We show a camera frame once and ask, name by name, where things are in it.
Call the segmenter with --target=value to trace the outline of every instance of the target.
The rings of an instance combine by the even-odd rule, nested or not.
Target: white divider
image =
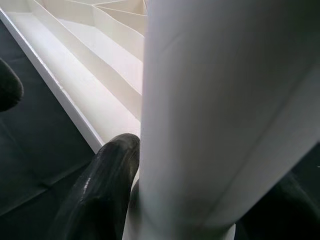
[[[130,28],[136,30],[138,33],[145,35],[146,31],[146,23],[147,23],[147,16],[125,12],[117,9],[110,9],[105,7],[99,7],[102,11],[109,14],[111,17],[116,19],[117,21],[129,26]]]
[[[116,9],[124,12],[130,12],[134,14],[145,15],[145,3],[143,0],[120,0],[113,2],[106,2],[97,4],[97,7],[103,7],[107,9]]]
[[[92,7],[69,0],[42,0],[44,7],[56,18],[90,26],[95,25]]]
[[[97,5],[97,4],[116,2],[119,0],[70,0],[70,1],[82,3],[82,4]]]
[[[59,21],[142,94],[143,63],[139,59],[94,26],[63,19]]]
[[[94,7],[95,26],[140,61],[144,57],[145,37],[138,31],[116,20],[103,10]]]
[[[1,8],[5,12],[26,13],[30,12],[26,0],[0,0]]]
[[[33,14],[99,79],[108,90],[139,120],[141,95],[111,66],[92,52],[75,35],[35,0],[28,0]]]

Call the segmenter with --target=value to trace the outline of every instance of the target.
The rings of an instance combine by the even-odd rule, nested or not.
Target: white cardboard box
[[[140,135],[143,0],[0,0],[0,19],[91,148]]]

